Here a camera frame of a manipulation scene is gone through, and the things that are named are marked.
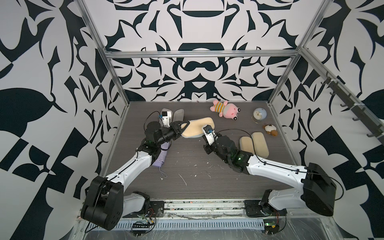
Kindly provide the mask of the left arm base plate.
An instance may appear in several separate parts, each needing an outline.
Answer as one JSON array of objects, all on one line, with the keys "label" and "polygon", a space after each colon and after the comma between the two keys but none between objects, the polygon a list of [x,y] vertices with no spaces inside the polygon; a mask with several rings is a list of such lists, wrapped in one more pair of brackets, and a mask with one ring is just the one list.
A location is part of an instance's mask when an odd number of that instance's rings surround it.
[{"label": "left arm base plate", "polygon": [[161,217],[164,214],[165,202],[164,201],[150,201],[147,205],[144,206],[146,212],[134,212],[128,215],[123,216],[123,218],[157,218]]}]

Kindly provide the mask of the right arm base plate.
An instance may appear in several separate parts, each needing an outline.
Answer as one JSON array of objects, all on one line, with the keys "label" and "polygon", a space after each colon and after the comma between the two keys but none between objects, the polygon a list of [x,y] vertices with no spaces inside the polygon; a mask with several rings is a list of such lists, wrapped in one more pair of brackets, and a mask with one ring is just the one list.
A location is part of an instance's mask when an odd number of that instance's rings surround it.
[{"label": "right arm base plate", "polygon": [[245,212],[249,218],[281,217],[287,215],[287,210],[276,210],[261,200],[244,200]]}]

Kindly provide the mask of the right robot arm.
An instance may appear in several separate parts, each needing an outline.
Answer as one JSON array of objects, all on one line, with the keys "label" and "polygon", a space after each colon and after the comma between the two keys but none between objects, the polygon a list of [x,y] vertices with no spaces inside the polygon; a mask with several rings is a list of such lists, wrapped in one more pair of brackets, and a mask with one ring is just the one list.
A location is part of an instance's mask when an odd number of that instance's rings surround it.
[{"label": "right robot arm", "polygon": [[227,136],[208,134],[204,137],[207,154],[214,153],[237,172],[260,176],[290,186],[286,190],[267,190],[261,206],[274,210],[307,208],[316,214],[332,217],[339,182],[317,164],[294,166],[264,159],[238,149]]}]

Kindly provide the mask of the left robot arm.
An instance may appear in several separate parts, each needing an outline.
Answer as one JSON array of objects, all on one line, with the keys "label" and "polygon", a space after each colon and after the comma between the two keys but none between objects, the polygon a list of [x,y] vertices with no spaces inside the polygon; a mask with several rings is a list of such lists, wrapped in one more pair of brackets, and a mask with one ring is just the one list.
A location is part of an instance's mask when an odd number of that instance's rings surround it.
[{"label": "left robot arm", "polygon": [[92,180],[81,218],[110,231],[121,217],[132,213],[145,215],[150,208],[150,197],[141,192],[125,196],[124,192],[141,172],[158,159],[163,150],[162,144],[181,137],[189,125],[190,122],[176,121],[169,127],[162,127],[159,122],[150,122],[134,156],[108,176]]}]

